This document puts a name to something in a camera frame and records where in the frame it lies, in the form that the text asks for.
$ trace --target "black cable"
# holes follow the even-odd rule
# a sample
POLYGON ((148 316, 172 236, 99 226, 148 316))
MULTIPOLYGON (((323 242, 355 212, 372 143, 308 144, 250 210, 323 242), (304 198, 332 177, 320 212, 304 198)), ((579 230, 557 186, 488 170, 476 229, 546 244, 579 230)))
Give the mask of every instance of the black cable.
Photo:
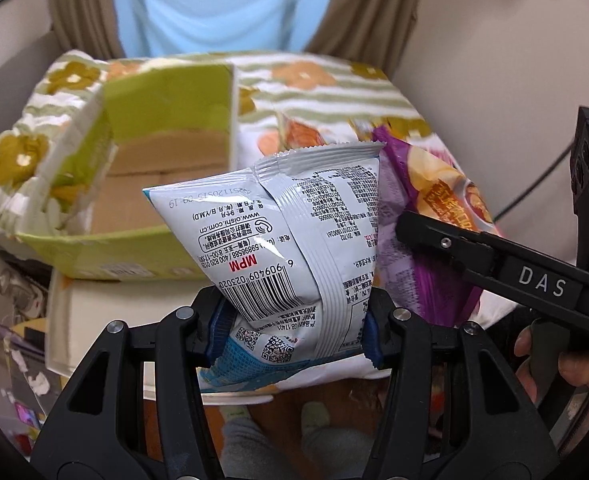
POLYGON ((574 145, 574 141, 572 141, 570 143, 570 145, 563 150, 563 153, 561 153, 556 159, 555 161, 548 167, 547 170, 545 170, 541 176, 535 180, 529 187, 528 189, 526 189, 524 192, 522 192, 518 197, 516 197, 512 202, 510 202, 507 206, 505 206, 503 209, 501 209, 501 211, 495 216, 495 222, 498 222, 501 218, 503 218, 505 215, 507 215, 508 213, 510 213, 510 211, 512 209, 514 209, 516 206, 518 206, 521 202, 523 202, 523 200, 525 200, 526 198, 528 198, 528 196, 530 195, 530 193, 532 193, 532 191, 534 191, 535 189, 537 189, 540 184, 549 177, 549 174, 552 173, 552 171, 554 171, 561 162, 563 162, 563 159, 566 158, 569 153, 572 151, 572 146, 574 145))
POLYGON ((563 443, 559 447, 559 454, 562 454, 567 449, 567 446, 572 442, 572 439, 577 434, 577 431, 579 430, 579 428, 581 427, 581 425, 585 421, 585 418, 587 417, 588 413, 589 413, 589 398, 587 399, 587 401, 586 401, 583 409, 581 410, 581 413, 578 415, 577 419, 572 423, 572 428, 570 429, 569 433, 567 434, 567 436, 563 440, 563 443))

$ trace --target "hand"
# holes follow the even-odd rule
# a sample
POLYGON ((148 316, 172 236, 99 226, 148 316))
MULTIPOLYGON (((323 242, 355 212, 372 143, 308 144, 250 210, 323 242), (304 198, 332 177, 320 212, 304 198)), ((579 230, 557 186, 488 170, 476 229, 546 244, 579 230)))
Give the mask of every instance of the hand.
MULTIPOLYGON (((532 332, 524 329, 514 344, 514 355, 523 357, 530 354, 532 349, 532 332)), ((587 386, 589 388, 589 352, 562 353, 559 356, 559 373, 572 386, 587 386)), ((530 358, 516 371, 516 377, 521 381, 526 393, 535 402, 537 389, 534 379, 530 375, 530 358)), ((589 413, 581 424, 572 441, 567 446, 567 452, 572 451, 589 430, 589 413)))

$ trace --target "foot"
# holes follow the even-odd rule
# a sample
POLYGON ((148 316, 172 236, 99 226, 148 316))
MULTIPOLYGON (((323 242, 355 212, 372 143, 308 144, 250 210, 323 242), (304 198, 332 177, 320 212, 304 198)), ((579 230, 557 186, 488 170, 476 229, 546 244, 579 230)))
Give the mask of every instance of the foot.
POLYGON ((301 434, 308 436, 319 428, 330 425, 330 414, 323 402, 306 402, 301 409, 301 434))
POLYGON ((252 418, 247 406, 219 406, 219 412, 226 424, 236 418, 252 418))

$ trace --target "blue curtain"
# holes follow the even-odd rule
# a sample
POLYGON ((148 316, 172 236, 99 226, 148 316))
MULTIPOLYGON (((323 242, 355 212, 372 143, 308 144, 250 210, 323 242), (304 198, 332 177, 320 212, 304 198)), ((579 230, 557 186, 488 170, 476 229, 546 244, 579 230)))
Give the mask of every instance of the blue curtain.
POLYGON ((329 0, 114 0, 127 57, 302 50, 329 0))

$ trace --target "red mpm text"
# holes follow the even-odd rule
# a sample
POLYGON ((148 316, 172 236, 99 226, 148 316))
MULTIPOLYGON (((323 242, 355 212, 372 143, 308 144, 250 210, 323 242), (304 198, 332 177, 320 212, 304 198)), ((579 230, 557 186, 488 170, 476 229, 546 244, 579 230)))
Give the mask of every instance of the red mpm text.
POLYGON ((247 269, 248 267, 257 265, 257 257, 256 255, 251 254, 250 256, 244 256, 240 260, 233 260, 229 262, 228 265, 232 272, 236 272, 239 269, 247 269))

